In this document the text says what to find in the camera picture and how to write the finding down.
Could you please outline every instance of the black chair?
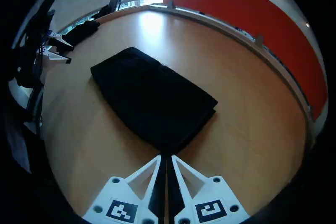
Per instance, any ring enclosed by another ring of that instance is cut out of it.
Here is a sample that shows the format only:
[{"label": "black chair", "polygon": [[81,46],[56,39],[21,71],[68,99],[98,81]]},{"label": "black chair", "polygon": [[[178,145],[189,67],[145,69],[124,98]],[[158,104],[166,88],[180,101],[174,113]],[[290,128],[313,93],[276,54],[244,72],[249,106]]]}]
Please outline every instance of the black chair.
[{"label": "black chair", "polygon": [[115,12],[119,0],[110,0],[110,3],[100,9],[100,11],[93,15],[92,18],[97,19],[107,14]]}]

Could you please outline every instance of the folded black fabric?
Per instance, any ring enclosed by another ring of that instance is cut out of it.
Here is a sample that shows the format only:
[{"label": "folded black fabric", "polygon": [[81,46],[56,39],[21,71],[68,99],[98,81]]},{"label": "folded black fabric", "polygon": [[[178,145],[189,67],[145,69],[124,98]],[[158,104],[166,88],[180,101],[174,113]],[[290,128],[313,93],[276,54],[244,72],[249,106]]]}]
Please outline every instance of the folded black fabric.
[{"label": "folded black fabric", "polygon": [[98,30],[99,25],[100,23],[96,21],[85,21],[83,24],[77,25],[67,34],[63,35],[62,39],[75,47],[84,39],[95,33]]},{"label": "folded black fabric", "polygon": [[134,47],[91,73],[125,125],[164,154],[179,152],[215,112],[214,98]]}]

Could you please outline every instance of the red panel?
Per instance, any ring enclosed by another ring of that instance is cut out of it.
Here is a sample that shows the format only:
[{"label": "red panel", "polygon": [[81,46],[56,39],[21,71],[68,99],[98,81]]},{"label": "red panel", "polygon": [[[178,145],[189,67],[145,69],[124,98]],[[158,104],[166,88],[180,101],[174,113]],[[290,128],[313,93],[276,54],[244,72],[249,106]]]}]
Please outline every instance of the red panel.
[{"label": "red panel", "polygon": [[317,56],[299,27],[268,0],[173,0],[176,6],[204,12],[237,26],[266,45],[287,66],[313,106],[316,119],[327,99]]}]

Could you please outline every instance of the wooden table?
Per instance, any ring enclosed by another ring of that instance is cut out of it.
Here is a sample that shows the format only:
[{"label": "wooden table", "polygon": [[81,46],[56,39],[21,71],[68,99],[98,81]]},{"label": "wooden table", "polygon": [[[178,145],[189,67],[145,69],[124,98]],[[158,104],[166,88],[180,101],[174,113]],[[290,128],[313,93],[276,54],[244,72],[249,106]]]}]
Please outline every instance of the wooden table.
[{"label": "wooden table", "polygon": [[71,64],[48,71],[42,138],[74,210],[83,215],[110,176],[127,177],[158,154],[124,126],[91,77],[91,66],[130,46],[218,101],[178,156],[205,176],[223,176],[250,215],[272,200],[300,166],[305,142],[304,115],[287,86],[225,35],[142,11],[102,24],[69,55]]}]

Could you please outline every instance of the wall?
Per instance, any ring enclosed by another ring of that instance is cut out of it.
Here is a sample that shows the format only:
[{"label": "wall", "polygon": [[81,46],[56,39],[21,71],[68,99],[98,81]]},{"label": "wall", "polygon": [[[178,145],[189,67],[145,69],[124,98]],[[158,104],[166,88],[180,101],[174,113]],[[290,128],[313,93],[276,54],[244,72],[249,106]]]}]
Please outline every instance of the wall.
[{"label": "wall", "polygon": [[[326,78],[326,70],[324,67],[323,62],[323,56],[320,50],[320,47],[318,45],[318,42],[315,38],[315,35],[311,28],[308,28],[306,26],[307,19],[298,7],[298,5],[295,3],[294,0],[269,0],[276,6],[278,6],[290,19],[300,28],[302,33],[305,35],[306,39],[309,41],[310,45],[312,46],[319,64],[321,66],[323,76],[325,79],[325,82],[327,84],[327,78]],[[326,121],[328,115],[328,100],[323,106],[321,115],[316,119],[315,122],[315,132],[319,133],[324,125],[324,122]]]},{"label": "wall", "polygon": [[254,37],[261,34],[263,44],[275,53],[299,83],[313,108],[313,119],[320,116],[328,96],[322,68],[302,31],[276,5],[268,0],[173,1],[176,6],[204,12]]}]

